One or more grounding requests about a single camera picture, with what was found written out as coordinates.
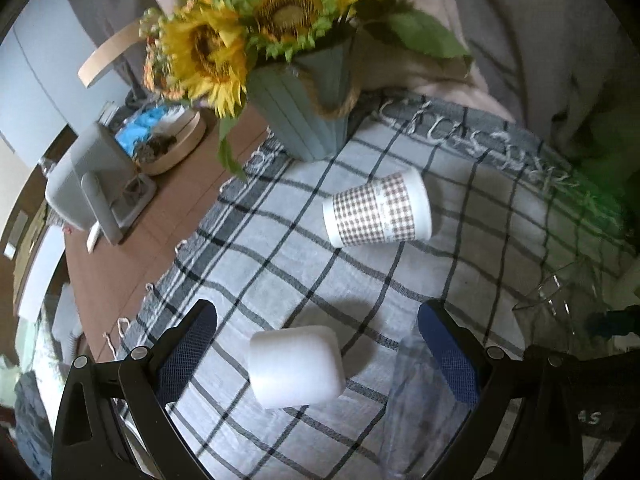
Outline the smoky grey glass cup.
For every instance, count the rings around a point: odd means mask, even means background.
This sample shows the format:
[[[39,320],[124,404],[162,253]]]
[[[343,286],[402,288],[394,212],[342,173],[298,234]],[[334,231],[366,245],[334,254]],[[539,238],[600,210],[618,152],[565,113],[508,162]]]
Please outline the smoky grey glass cup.
[[[580,257],[546,276],[512,309],[528,346],[590,344],[588,325],[606,311],[591,260]]]

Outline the clear blue plastic cup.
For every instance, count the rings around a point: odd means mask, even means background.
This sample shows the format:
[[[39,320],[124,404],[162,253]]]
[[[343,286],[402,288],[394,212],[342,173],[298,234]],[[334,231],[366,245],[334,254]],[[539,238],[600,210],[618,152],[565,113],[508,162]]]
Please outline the clear blue plastic cup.
[[[451,392],[432,352],[413,332],[400,342],[383,417],[384,479],[422,479],[438,463],[470,408]]]

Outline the plain white cup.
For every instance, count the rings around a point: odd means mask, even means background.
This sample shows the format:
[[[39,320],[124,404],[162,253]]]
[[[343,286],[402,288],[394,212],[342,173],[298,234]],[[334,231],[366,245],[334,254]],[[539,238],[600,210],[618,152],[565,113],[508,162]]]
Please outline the plain white cup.
[[[266,410],[328,402],[346,388],[336,333],[322,325],[255,334],[248,347],[247,373],[257,402]]]

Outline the patterned white paper cup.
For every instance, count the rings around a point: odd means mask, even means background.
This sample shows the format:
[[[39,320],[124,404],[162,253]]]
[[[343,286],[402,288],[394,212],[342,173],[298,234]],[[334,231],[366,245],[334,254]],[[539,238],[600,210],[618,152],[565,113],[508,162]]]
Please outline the patterned white paper cup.
[[[426,242],[433,234],[430,198],[416,168],[337,193],[323,202],[322,214],[335,248]]]

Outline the checkered white black tablecloth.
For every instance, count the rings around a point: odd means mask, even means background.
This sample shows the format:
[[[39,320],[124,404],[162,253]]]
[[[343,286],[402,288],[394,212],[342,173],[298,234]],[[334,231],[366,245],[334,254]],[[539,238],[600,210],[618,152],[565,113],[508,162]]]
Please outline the checkered white black tablecloth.
[[[426,242],[334,248],[322,203],[416,168],[432,204]],[[485,344],[519,356],[512,308],[551,272],[589,258],[604,287],[636,252],[623,211],[533,133],[497,116],[394,90],[370,93],[336,157],[296,162],[268,140],[247,180],[222,190],[148,290],[119,347],[152,346],[202,298],[218,330],[171,420],[217,479],[375,479],[399,341],[425,300]],[[264,410],[246,369],[250,337],[325,325],[345,392]]]

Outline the white desktop device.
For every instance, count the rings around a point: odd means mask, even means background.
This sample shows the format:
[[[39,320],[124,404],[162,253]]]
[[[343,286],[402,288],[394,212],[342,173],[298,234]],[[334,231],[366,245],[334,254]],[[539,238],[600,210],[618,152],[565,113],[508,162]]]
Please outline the white desktop device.
[[[95,122],[47,176],[44,196],[65,224],[87,234],[87,250],[93,252],[101,237],[118,245],[156,191],[155,182]]]

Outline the round wooden tray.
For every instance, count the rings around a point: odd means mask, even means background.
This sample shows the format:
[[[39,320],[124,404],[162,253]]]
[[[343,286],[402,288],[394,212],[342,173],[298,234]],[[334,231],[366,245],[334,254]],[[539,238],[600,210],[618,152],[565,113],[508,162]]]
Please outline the round wooden tray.
[[[155,177],[187,158],[204,138],[206,129],[198,110],[162,104],[133,114],[115,139],[142,172]]]

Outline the grey curtain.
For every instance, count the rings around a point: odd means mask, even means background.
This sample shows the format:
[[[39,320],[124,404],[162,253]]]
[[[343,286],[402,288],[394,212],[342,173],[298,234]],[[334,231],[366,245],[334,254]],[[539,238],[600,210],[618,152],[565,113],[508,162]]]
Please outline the grey curtain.
[[[489,92],[567,158],[633,143],[639,52],[605,0],[456,0]]]

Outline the teal ribbed flower vase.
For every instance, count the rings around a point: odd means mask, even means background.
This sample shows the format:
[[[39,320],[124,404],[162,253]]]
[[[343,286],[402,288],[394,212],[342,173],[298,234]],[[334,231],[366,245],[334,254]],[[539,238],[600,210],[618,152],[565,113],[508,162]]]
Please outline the teal ribbed flower vase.
[[[247,79],[250,104],[285,151],[303,162],[331,158],[344,148],[359,95],[350,37],[255,68]]]

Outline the wooden chair backrest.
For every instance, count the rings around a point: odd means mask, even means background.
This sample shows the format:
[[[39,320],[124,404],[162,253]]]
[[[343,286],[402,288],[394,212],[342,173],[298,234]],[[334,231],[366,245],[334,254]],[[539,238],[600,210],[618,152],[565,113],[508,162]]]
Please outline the wooden chair backrest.
[[[94,50],[82,63],[77,76],[85,88],[100,79],[125,52],[142,41],[140,22],[134,20]]]

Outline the sunflower bouquet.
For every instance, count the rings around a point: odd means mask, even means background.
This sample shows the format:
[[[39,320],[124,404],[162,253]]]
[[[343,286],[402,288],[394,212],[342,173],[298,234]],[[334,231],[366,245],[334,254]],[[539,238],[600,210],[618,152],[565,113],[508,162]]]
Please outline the sunflower bouquet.
[[[295,159],[339,153],[360,92],[356,39],[469,67],[453,32],[409,0],[177,0],[139,25],[145,88],[161,99],[209,107],[219,120],[218,159],[242,169],[229,132],[247,106]]]

